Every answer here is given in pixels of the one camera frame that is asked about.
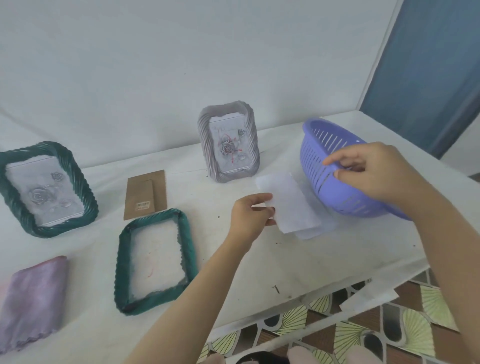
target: purple cloth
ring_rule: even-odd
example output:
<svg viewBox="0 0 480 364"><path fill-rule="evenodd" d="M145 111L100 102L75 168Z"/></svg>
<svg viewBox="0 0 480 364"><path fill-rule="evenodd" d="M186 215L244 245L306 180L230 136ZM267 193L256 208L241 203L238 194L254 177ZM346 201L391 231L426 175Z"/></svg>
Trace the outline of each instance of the purple cloth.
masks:
<svg viewBox="0 0 480 364"><path fill-rule="evenodd" d="M0 312L0 354L60 329L67 268L67 257L61 255L12 276Z"/></svg>

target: dark green frame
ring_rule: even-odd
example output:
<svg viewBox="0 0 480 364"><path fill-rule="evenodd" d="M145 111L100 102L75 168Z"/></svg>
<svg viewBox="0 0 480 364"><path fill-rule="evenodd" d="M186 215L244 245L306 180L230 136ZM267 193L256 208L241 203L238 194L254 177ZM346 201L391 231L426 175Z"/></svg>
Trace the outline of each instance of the dark green frame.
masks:
<svg viewBox="0 0 480 364"><path fill-rule="evenodd" d="M169 219L176 222L179 229L178 241L181 247L182 267L185 270L186 279L175 287L168 288L164 291L151 292L144 298L135 301L130 294L130 273L132 271L131 252L133 246L132 231ZM118 310L125 315L138 315L159 304L177 299L198 274L195 249L193 247L187 216L176 208L135 219L125 226L119 236L119 242L117 267L115 269L114 297Z"/></svg>
<svg viewBox="0 0 480 364"><path fill-rule="evenodd" d="M84 205L85 210L83 216L70 218L61 224L51 227L37 226L35 216L28 211L20 199L20 193L5 174L7 164L23 162L24 160L37 156L53 156L58 159L60 167L65 170L70 178L74 192ZM68 230L88 225L93 222L98 215L98 204L96 203L95 196L88 186L82 171L75 162L75 159L73 159L72 152L56 142L41 142L26 148L0 152L0 194L3 195L5 203L13 215L20 221L22 228L29 234L39 238L51 238Z"/></svg>

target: white table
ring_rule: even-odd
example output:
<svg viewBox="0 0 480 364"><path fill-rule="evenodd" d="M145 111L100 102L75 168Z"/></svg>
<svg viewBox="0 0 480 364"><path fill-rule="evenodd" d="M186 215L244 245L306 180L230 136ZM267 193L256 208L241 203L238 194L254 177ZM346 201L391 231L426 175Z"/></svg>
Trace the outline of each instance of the white table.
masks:
<svg viewBox="0 0 480 364"><path fill-rule="evenodd" d="M480 230L477 183L359 111L326 118L366 141L396 145ZM303 177L300 123L262 130L258 136L261 165L257 175L287 170L296 178ZM0 282L57 255L67 255L71 262L64 327L22 352L0 357L1 363L120 363L164 312L167 305L126 317L113 301L118 235L127 223L123 221L127 178L160 169L166 171L168 207L187 214L202 267L227 233L233 202L257 189L253 178L213 182L199 144L84 169L99 204L99 216L92 224L55 238L26 234L0 204ZM413 224L391 215L352 221L310 241L268 228L242 261L211 337L295 306L310 292L329 293L373 276L379 269L423 257Z"/></svg>

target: floor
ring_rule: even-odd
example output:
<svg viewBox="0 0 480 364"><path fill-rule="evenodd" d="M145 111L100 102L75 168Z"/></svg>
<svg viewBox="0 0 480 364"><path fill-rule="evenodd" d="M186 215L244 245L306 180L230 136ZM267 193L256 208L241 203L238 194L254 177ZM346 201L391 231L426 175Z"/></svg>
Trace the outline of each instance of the floor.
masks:
<svg viewBox="0 0 480 364"><path fill-rule="evenodd" d="M359 282L209 342L198 362L214 352L226 357L238 354L340 312L339 305L364 285ZM319 363L343 364L352 345L363 345L386 364L471 363L430 269L396 288L396 292L396 300L291 342L274 353L286 356L289 347L301 345L311 350Z"/></svg>

